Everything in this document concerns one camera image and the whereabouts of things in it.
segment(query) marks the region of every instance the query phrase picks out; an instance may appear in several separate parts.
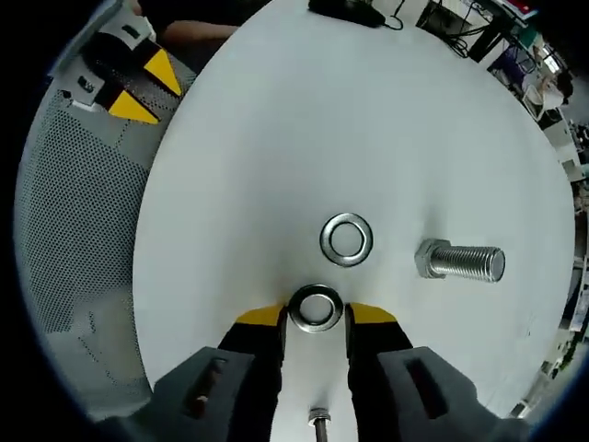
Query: black computer mouse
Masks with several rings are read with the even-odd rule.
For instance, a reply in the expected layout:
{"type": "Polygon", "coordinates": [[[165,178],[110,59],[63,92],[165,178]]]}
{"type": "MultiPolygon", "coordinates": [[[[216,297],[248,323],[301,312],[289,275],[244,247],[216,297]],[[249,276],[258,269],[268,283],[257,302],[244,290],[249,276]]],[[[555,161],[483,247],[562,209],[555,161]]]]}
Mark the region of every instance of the black computer mouse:
{"type": "Polygon", "coordinates": [[[370,28],[385,24],[385,16],[361,0],[309,0],[309,9],[322,16],[339,18],[370,28]]]}

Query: metal washer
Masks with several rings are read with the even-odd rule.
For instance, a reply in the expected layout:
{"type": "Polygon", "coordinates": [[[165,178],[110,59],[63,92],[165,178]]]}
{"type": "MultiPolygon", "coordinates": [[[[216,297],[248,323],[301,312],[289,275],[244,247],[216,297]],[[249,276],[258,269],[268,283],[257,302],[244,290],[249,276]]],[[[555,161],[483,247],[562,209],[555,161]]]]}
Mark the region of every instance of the metal washer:
{"type": "Polygon", "coordinates": [[[343,302],[338,292],[322,284],[306,285],[298,289],[288,302],[288,314],[291,320],[299,329],[307,333],[321,333],[329,330],[338,323],[342,313],[343,302]],[[301,313],[303,301],[310,297],[322,297],[330,303],[331,311],[324,320],[320,322],[307,320],[301,313]]]}
{"type": "Polygon", "coordinates": [[[319,244],[325,257],[341,267],[353,267],[363,262],[372,250],[373,237],[372,229],[368,223],[357,214],[339,214],[333,216],[321,229],[319,244]],[[362,245],[353,255],[341,255],[333,248],[332,237],[336,228],[342,224],[350,224],[360,232],[362,245]]]}

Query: hex bolt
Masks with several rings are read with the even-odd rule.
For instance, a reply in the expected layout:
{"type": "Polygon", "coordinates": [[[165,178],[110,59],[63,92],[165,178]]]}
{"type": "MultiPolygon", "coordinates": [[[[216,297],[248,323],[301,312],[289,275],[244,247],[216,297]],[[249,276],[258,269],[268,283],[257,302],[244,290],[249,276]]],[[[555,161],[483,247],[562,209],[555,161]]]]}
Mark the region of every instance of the hex bolt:
{"type": "Polygon", "coordinates": [[[497,283],[505,270],[505,254],[497,247],[453,246],[446,239],[426,239],[415,253],[423,278],[444,279],[447,274],[497,283]]]}
{"type": "Polygon", "coordinates": [[[317,442],[328,442],[328,423],[331,416],[325,408],[315,408],[309,413],[309,426],[315,427],[317,442]]]}

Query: gray perforated panel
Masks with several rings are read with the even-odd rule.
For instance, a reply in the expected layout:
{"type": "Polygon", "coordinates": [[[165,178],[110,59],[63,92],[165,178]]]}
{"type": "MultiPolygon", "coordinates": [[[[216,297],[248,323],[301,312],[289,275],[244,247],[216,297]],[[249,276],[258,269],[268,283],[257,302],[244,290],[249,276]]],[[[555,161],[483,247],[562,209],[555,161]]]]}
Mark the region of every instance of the gray perforated panel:
{"type": "MultiPolygon", "coordinates": [[[[194,73],[172,60],[182,91],[194,73]]],[[[158,125],[71,106],[51,84],[25,145],[15,195],[20,283],[58,368],[95,418],[150,396],[133,322],[135,227],[159,142],[179,105],[141,98],[158,125]]]]}

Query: white round table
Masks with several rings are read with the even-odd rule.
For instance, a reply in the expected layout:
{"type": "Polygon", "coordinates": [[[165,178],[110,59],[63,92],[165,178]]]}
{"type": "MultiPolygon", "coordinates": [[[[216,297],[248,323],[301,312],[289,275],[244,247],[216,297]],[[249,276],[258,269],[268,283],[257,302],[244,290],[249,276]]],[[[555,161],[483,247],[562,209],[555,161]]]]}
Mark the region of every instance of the white round table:
{"type": "MultiPolygon", "coordinates": [[[[548,140],[480,66],[407,26],[369,29],[274,0],[197,78],[147,182],[133,260],[134,314],[152,385],[251,308],[321,283],[394,314],[413,345],[508,413],[558,327],[571,278],[572,193],[548,140]],[[319,231],[340,212],[374,232],[341,268],[319,231]],[[423,238],[497,246],[498,284],[421,279],[423,238]]],[[[356,440],[343,321],[289,321],[272,439],[356,440]]]]}

